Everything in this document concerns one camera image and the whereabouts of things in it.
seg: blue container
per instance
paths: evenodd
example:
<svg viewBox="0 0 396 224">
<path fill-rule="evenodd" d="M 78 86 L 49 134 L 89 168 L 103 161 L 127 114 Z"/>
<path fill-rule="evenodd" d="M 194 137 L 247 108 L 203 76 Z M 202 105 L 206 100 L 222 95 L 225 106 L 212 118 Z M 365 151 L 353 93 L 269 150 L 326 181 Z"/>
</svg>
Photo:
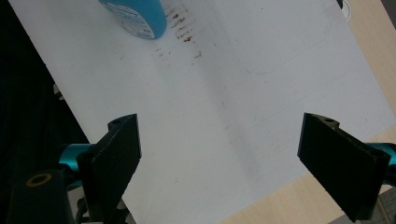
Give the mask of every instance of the blue container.
<svg viewBox="0 0 396 224">
<path fill-rule="evenodd" d="M 166 30 L 166 17 L 159 0 L 99 0 L 123 28 L 133 35 L 157 39 Z"/>
</svg>

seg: wooden surface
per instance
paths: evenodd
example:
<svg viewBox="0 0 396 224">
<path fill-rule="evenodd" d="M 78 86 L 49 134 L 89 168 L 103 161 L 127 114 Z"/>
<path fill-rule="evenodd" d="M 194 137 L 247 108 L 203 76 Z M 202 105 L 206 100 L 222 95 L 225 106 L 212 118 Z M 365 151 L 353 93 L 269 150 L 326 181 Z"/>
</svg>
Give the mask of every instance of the wooden surface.
<svg viewBox="0 0 396 224">
<path fill-rule="evenodd" d="M 381 1 L 349 0 L 349 3 L 352 7 L 350 27 L 393 113 L 396 113 L 396 31 Z M 396 125 L 374 136 L 372 141 L 396 143 Z M 318 224 L 329 223 L 343 214 L 324 188 L 309 174 L 221 223 Z"/>
</svg>

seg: white paper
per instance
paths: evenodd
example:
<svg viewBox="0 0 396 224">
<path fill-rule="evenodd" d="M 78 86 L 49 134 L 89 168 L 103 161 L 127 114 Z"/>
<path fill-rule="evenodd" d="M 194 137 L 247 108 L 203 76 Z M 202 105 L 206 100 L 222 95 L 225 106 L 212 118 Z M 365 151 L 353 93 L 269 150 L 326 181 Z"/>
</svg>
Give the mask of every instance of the white paper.
<svg viewBox="0 0 396 224">
<path fill-rule="evenodd" d="M 132 36 L 95 0 L 11 0 L 90 141 L 137 113 L 138 223 L 215 223 L 306 173 L 304 112 L 367 140 L 395 118 L 336 1 L 163 0 Z"/>
</svg>

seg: black cable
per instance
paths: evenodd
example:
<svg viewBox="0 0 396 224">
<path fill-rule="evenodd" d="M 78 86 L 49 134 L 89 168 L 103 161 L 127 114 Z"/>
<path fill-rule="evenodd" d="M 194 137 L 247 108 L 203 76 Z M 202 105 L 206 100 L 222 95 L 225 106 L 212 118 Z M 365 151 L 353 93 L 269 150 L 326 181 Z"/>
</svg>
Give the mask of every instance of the black cable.
<svg viewBox="0 0 396 224">
<path fill-rule="evenodd" d="M 78 205 L 78 211 L 76 213 L 75 224 L 89 222 L 90 219 L 88 217 L 84 217 L 84 214 L 88 211 L 85 198 L 79 199 L 77 205 Z"/>
<path fill-rule="evenodd" d="M 129 215 L 129 210 L 128 208 L 124 209 L 116 209 L 116 211 L 113 214 L 113 217 L 111 218 L 110 223 L 111 224 L 127 224 L 125 222 L 125 219 Z"/>
</svg>

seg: screw hole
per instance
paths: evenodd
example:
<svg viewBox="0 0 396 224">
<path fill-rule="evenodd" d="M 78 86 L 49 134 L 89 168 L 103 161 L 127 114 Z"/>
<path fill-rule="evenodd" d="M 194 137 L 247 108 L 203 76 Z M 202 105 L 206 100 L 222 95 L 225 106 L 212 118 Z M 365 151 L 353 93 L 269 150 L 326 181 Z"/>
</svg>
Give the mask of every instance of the screw hole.
<svg viewBox="0 0 396 224">
<path fill-rule="evenodd" d="M 35 188 L 49 182 L 51 178 L 52 175 L 50 174 L 35 175 L 26 182 L 26 186 L 29 188 Z"/>
</svg>

